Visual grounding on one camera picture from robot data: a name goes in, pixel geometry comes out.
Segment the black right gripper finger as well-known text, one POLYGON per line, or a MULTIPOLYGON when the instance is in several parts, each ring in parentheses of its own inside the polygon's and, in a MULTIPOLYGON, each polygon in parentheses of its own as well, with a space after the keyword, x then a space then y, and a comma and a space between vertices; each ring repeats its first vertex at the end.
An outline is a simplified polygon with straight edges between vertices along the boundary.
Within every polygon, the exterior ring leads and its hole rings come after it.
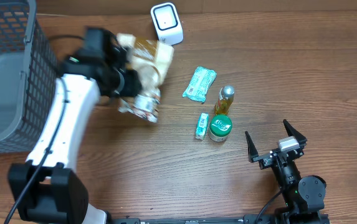
POLYGON ((257 158, 259 154, 248 131, 245 132, 245 138, 247 141, 247 153, 249 162, 254 162, 255 158, 257 158))
POLYGON ((283 125, 286 129, 288 136, 294 137, 298 141, 299 145, 307 144, 307 138, 303 134, 298 132, 286 119, 283 120, 283 125))

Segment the brown white snack bag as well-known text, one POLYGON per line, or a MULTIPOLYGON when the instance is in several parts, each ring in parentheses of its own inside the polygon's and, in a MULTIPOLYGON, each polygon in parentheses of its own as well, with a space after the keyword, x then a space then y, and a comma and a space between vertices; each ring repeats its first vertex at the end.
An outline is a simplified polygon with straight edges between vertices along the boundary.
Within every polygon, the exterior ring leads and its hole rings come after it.
POLYGON ((174 48, 158 40, 146 40, 132 34, 117 35, 118 43, 128 48, 128 68, 138 72, 142 90, 135 97, 120 99, 119 112, 132 113, 149 122, 158 121, 160 86, 173 60, 174 48))

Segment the Kleenex tissue pack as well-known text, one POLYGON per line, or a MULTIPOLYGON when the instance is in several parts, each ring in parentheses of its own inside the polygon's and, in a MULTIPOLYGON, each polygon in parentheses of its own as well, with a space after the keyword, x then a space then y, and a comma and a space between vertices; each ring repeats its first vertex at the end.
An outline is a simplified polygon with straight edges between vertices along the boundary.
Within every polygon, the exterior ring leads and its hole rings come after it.
POLYGON ((207 133, 207 127, 209 124, 209 114, 201 113, 198 119, 198 123, 195 131, 195 138, 199 140, 203 140, 207 133))

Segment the teal snack packet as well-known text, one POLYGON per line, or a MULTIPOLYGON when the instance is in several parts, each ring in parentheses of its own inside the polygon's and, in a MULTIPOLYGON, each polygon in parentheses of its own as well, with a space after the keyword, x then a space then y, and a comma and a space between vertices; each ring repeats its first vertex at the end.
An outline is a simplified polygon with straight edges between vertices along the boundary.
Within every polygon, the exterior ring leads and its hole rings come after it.
POLYGON ((208 89, 216 79, 217 73, 204 67, 197 67, 194 71, 187 89, 182 94, 183 98, 204 103, 208 89))

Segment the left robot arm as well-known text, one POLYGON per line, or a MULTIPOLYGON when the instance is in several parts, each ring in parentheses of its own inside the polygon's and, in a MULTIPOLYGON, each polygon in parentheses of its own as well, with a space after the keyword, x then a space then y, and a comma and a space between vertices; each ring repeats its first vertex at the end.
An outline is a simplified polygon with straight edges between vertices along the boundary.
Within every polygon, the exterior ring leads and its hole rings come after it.
POLYGON ((89 27, 83 46, 55 69, 57 86, 42 134, 25 163, 13 164, 7 179, 11 213, 35 223, 111 223, 111 215, 89 202, 76 175, 80 143, 100 97, 134 97, 142 89, 127 68, 128 49, 109 30, 89 27))

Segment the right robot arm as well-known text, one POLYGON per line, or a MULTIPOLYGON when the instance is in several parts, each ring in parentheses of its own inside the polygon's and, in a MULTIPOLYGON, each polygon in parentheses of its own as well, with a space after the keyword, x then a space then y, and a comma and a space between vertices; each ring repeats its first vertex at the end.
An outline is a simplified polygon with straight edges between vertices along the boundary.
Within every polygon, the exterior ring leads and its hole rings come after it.
POLYGON ((244 223, 330 224, 324 209, 326 182, 317 175, 302 177, 295 159, 304 155, 307 138, 286 119, 283 120, 287 138, 277 142, 277 148, 260 155, 250 134, 246 131, 248 158, 260 169, 271 168, 278 182, 276 193, 256 215, 244 215, 244 223))

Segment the yellow liquid bottle grey cap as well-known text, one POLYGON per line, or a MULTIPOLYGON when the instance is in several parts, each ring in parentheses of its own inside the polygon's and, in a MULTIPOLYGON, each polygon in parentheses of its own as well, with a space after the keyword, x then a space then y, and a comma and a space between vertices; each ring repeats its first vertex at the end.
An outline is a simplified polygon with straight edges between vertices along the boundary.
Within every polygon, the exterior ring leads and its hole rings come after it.
POLYGON ((215 115, 228 115, 229 108, 234 101, 234 95, 235 91, 232 85, 226 85, 219 90, 218 101, 214 107, 215 115))

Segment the green lid white jar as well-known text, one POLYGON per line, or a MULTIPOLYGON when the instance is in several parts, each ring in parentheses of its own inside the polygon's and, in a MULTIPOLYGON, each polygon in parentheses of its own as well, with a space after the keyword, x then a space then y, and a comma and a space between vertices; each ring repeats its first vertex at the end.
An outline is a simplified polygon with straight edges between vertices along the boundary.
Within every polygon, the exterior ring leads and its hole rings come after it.
POLYGON ((232 131, 232 121, 230 117, 219 114, 213 117, 209 125, 209 137, 215 142, 225 141, 232 131))

